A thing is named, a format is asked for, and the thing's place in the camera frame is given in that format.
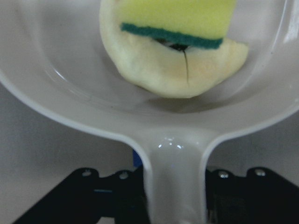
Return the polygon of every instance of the yellow sponge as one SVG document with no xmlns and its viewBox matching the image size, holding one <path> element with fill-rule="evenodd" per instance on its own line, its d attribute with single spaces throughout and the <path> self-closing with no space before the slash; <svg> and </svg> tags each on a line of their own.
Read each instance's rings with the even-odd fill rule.
<svg viewBox="0 0 299 224">
<path fill-rule="evenodd" d="M 203 39 L 226 36 L 236 0 L 119 0 L 123 24 Z"/>
</svg>

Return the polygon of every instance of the gray surface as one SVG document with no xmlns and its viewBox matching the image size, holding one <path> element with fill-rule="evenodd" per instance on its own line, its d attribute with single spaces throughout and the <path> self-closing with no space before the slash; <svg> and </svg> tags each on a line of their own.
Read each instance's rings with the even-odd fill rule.
<svg viewBox="0 0 299 224">
<path fill-rule="evenodd" d="M 19 215 L 79 167 L 102 176 L 132 168 L 132 149 L 123 143 L 73 130 L 52 121 L 0 85 L 0 223 Z M 299 185 L 299 113 L 257 133 L 220 144 L 209 166 L 245 175 L 269 167 Z M 101 223 L 112 223 L 103 220 Z"/>
</svg>

